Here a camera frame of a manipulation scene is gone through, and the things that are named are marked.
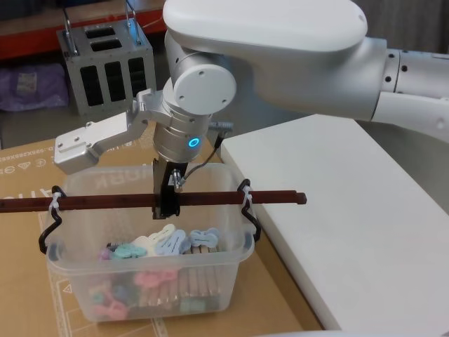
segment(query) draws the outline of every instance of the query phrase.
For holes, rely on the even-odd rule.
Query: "purple bag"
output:
[[[65,72],[60,64],[0,69],[0,110],[66,107]]]

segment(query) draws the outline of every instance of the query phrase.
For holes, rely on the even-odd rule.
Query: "blue led light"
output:
[[[189,147],[196,147],[199,144],[199,138],[192,138],[189,141]]]

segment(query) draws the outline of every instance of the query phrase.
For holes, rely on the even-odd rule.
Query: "brown wooden stick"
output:
[[[296,191],[251,191],[254,204],[305,204],[304,193]],[[52,198],[24,198],[0,200],[0,213],[47,211]],[[72,209],[124,209],[131,207],[155,207],[155,194],[116,194],[61,197],[61,211]],[[243,203],[242,192],[186,192],[179,193],[181,206],[238,205]]]

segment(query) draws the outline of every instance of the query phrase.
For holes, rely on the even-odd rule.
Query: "white foam board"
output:
[[[256,212],[325,328],[449,331],[449,217],[357,123],[306,117],[221,155],[254,190],[306,193]]]

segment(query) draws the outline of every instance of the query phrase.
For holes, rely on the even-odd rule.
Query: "cardboard box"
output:
[[[100,165],[150,165],[156,156],[153,132],[154,125],[150,125],[141,139],[108,151]],[[47,140],[0,151],[0,199],[51,196],[51,187],[61,185],[65,179],[64,173],[53,165],[53,143]],[[209,144],[204,145],[197,161],[211,151]],[[2,336],[254,336],[320,329],[266,237],[240,265],[231,305],[224,312],[103,324],[89,322],[83,317],[69,282],[47,271],[37,241],[45,216],[45,213],[0,214]]]

